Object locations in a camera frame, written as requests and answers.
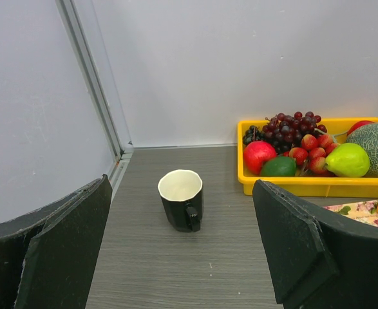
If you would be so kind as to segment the yellow plastic fruit bin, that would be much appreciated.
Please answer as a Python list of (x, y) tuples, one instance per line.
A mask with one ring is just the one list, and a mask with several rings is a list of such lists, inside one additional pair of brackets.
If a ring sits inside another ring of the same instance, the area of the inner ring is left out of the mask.
[[(237, 170), (238, 181), (243, 185), (243, 193), (252, 194), (252, 189), (259, 176), (252, 174), (243, 160), (242, 139), (245, 131), (255, 125), (262, 128), (266, 120), (242, 120), (237, 124)], [(378, 198), (378, 178), (342, 178), (320, 176), (266, 177), (271, 182), (296, 196), (341, 197), (341, 198)]]

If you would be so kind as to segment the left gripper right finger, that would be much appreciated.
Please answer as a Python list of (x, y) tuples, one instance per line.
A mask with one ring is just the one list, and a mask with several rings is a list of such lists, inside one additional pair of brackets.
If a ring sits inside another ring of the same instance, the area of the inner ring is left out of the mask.
[(252, 197), (284, 308), (378, 308), (378, 227), (258, 180)]

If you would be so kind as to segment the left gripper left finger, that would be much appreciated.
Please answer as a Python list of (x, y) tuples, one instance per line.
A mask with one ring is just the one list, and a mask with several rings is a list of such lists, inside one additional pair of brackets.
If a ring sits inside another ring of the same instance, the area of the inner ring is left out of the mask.
[(103, 175), (0, 223), (0, 308), (85, 308), (111, 196)]

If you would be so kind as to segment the floral serving tray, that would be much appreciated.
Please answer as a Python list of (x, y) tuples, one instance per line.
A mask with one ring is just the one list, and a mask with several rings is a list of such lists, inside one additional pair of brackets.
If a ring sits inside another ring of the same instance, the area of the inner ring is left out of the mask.
[(375, 227), (378, 227), (377, 208), (378, 200), (325, 206), (325, 209), (328, 209), (332, 212)]

